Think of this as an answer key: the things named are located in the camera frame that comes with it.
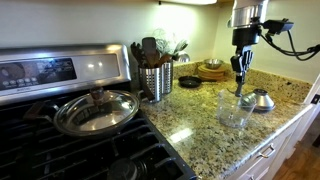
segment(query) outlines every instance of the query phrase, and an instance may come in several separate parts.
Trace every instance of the dish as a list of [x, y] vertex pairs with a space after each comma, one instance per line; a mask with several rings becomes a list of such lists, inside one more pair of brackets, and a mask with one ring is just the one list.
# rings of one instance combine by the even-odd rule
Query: dish
[[179, 78], [179, 84], [185, 88], [196, 88], [199, 87], [202, 80], [194, 76], [182, 76]]

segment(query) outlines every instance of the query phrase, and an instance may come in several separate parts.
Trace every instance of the utensil holder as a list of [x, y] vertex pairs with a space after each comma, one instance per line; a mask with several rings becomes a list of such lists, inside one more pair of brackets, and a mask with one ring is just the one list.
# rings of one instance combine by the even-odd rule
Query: utensil holder
[[172, 91], [173, 60], [170, 59], [161, 66], [162, 69], [162, 94], [169, 94]]
[[155, 99], [149, 101], [155, 103], [161, 101], [162, 97], [162, 67], [160, 68], [141, 68], [139, 67], [140, 84], [146, 84], [153, 93]]

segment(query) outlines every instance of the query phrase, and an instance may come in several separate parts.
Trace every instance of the kitchen counter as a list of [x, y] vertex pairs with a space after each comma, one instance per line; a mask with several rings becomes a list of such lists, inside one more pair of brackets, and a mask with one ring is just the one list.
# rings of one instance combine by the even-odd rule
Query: kitchen counter
[[[275, 138], [306, 105], [269, 93], [273, 111], [253, 113], [243, 129], [224, 126], [215, 118], [217, 95], [222, 89], [236, 89], [233, 80], [204, 82], [186, 89], [173, 81], [173, 90], [155, 104], [144, 102], [141, 109], [203, 179], [223, 179], [234, 173], [251, 155]], [[243, 93], [256, 87], [244, 85]]]

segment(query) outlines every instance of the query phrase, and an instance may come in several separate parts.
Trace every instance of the clear glass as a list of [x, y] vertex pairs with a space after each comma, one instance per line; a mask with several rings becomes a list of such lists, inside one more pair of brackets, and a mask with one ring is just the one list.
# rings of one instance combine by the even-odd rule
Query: clear glass
[[242, 128], [256, 105], [254, 98], [245, 101], [233, 93], [222, 90], [218, 94], [217, 119], [221, 124], [234, 128]]

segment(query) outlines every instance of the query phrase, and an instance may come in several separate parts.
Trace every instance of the stove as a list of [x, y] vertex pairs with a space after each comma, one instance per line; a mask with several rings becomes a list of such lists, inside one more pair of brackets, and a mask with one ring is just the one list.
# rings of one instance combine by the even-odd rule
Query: stove
[[0, 50], [0, 180], [188, 180], [194, 172], [139, 110], [111, 137], [61, 134], [44, 119], [23, 117], [38, 101], [53, 117], [93, 86], [130, 91], [123, 45], [81, 45]]

